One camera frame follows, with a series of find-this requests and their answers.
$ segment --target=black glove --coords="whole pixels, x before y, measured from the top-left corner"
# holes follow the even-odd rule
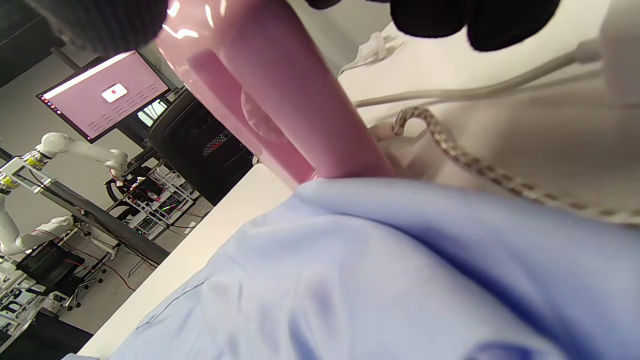
[[[451,36],[467,25],[471,46],[494,51],[517,44],[540,31],[560,0],[373,0],[390,3],[398,30],[422,38]],[[340,0],[307,0],[325,9]]]
[[[390,3],[398,30],[424,38],[448,37],[467,25],[474,49],[494,51],[537,33],[560,0],[371,0]],[[65,41],[111,56],[152,41],[168,0],[28,0]],[[340,0],[307,0],[316,9]]]

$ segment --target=white power cord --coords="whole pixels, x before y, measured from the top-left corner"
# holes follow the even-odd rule
[[[401,94],[385,95],[374,97],[371,99],[359,100],[353,103],[356,108],[366,106],[374,106],[388,104],[390,102],[399,102],[416,99],[440,99],[443,101],[466,101],[483,99],[499,95],[526,84],[532,83],[540,78],[552,74],[574,63],[591,63],[601,59],[600,47],[598,39],[587,40],[578,45],[578,47],[564,55],[551,59],[542,65],[535,67],[524,74],[515,78],[505,80],[503,82],[469,89],[436,89],[436,90],[417,90],[411,92],[403,92]]]

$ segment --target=ceiling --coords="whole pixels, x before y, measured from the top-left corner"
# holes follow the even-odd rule
[[[51,55],[50,48],[64,45],[23,0],[0,0],[0,86]]]

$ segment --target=monitor screen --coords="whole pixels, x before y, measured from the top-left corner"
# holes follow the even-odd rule
[[[89,142],[169,91],[135,51],[122,53],[38,94]]]

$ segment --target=metal rack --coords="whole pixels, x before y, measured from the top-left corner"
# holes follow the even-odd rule
[[[200,195],[178,173],[169,171],[163,174],[159,169],[156,166],[148,176],[163,189],[160,196],[148,202],[126,199],[140,210],[127,224],[150,240],[178,220]]]

